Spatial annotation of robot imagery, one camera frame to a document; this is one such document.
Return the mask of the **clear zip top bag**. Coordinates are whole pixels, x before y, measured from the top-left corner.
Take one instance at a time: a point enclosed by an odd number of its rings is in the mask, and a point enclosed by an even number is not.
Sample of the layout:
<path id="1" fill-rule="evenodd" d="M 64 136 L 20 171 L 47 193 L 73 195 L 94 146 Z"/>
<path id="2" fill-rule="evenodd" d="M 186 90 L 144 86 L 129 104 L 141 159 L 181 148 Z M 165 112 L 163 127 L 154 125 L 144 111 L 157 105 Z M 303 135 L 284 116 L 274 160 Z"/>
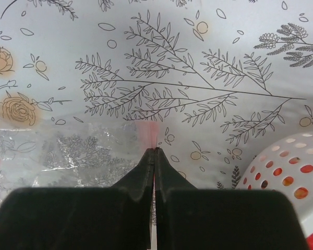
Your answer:
<path id="1" fill-rule="evenodd" d="M 158 143 L 153 121 L 18 125 L 0 118 L 0 206 L 18 188 L 109 187 Z"/>

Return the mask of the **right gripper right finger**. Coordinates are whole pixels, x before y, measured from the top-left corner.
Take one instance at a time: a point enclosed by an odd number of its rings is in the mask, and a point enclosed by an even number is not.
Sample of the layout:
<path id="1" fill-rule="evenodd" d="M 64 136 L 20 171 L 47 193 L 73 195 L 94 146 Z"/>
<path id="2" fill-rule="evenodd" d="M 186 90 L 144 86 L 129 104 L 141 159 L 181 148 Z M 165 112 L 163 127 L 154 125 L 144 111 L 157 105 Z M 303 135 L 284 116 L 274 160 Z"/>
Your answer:
<path id="1" fill-rule="evenodd" d="M 308 249 L 278 191 L 198 189 L 154 153 L 158 249 Z"/>

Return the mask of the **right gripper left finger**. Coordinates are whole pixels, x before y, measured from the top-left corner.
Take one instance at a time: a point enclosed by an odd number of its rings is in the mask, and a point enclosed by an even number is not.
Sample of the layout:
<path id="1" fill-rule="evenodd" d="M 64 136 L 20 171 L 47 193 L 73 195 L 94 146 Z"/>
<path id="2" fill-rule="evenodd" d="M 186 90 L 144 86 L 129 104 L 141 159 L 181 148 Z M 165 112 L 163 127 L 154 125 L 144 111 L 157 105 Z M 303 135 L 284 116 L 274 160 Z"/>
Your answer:
<path id="1" fill-rule="evenodd" d="M 0 249 L 150 249 L 154 150 L 110 187 L 25 187 L 0 207 Z"/>

